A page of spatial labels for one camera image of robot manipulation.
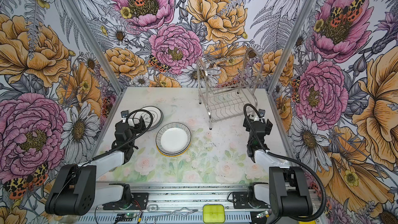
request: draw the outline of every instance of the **yellow-green box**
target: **yellow-green box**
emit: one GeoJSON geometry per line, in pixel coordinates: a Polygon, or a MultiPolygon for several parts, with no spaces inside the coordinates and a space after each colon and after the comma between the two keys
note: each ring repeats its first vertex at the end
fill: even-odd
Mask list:
{"type": "Polygon", "coordinates": [[[203,207],[203,222],[204,223],[224,223],[225,212],[224,206],[218,205],[205,205],[203,207]]]}

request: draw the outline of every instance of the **stainless steel rack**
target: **stainless steel rack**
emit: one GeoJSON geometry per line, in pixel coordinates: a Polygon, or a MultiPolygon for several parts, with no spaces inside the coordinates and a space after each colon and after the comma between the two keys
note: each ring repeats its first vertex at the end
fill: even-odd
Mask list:
{"type": "Polygon", "coordinates": [[[196,65],[197,78],[201,78],[202,76],[205,80],[206,87],[204,89],[202,89],[200,86],[201,84],[198,83],[199,104],[201,104],[202,101],[204,102],[209,115],[210,130],[212,129],[213,122],[242,115],[243,106],[247,103],[257,107],[257,98],[255,97],[254,92],[256,91],[257,86],[265,81],[265,78],[261,74],[264,67],[264,60],[262,55],[256,49],[248,47],[245,55],[222,57],[217,60],[203,61],[201,58],[198,58],[196,60],[196,65]],[[256,56],[250,57],[249,54],[252,54],[251,52],[254,52],[256,56]],[[255,57],[260,59],[260,70],[257,70],[255,67],[249,67],[246,69],[247,62],[250,61],[251,58],[253,59],[255,57]],[[216,64],[216,66],[221,67],[221,64],[228,63],[231,59],[242,59],[243,63],[241,64],[241,69],[239,69],[239,80],[234,83],[226,83],[221,85],[219,88],[212,87],[209,81],[209,73],[206,68],[211,64],[216,64]],[[253,72],[257,73],[257,76],[254,82],[247,82],[244,80],[244,75],[251,69],[253,69],[253,72]]]}

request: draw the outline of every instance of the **striped rim plate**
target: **striped rim plate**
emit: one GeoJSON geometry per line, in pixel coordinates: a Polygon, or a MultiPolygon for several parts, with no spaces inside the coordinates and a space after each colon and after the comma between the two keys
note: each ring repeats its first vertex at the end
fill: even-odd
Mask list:
{"type": "Polygon", "coordinates": [[[180,155],[182,152],[184,152],[185,150],[187,150],[187,148],[189,147],[189,144],[191,143],[191,131],[189,130],[188,127],[186,127],[186,125],[181,124],[181,123],[169,123],[167,125],[165,125],[164,127],[162,127],[159,132],[156,135],[156,146],[158,147],[159,151],[167,156],[177,156],[180,155]],[[170,137],[170,135],[165,134],[166,132],[180,132],[182,135],[175,135],[173,136],[174,138],[168,138],[170,137]],[[163,138],[162,141],[162,137],[165,135],[165,137],[167,136],[167,140],[165,140],[163,138]],[[172,146],[173,144],[181,144],[181,148],[179,150],[173,150],[170,151],[171,149],[169,148],[170,146],[172,146]]]}

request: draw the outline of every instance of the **plate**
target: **plate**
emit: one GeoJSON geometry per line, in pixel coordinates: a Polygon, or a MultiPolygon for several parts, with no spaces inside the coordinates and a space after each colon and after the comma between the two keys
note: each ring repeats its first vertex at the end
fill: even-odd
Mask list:
{"type": "Polygon", "coordinates": [[[166,156],[177,156],[186,151],[191,143],[191,131],[181,123],[170,123],[156,135],[156,146],[166,156]]]}
{"type": "MultiPolygon", "coordinates": [[[[150,106],[150,107],[143,107],[141,109],[149,111],[153,117],[152,126],[148,129],[148,131],[157,128],[162,123],[163,113],[159,108],[150,106]]],[[[146,126],[148,126],[150,123],[150,116],[146,112],[137,112],[136,114],[134,114],[133,117],[129,119],[129,125],[132,126],[133,123],[135,124],[139,123],[139,118],[141,116],[144,118],[146,126]]]]}

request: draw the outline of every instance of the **black striped plate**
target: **black striped plate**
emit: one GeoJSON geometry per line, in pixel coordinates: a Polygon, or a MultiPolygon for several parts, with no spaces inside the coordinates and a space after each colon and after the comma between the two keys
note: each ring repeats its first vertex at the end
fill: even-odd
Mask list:
{"type": "Polygon", "coordinates": [[[181,123],[169,123],[156,135],[156,146],[166,156],[178,156],[186,151],[191,143],[191,131],[181,123]]]}

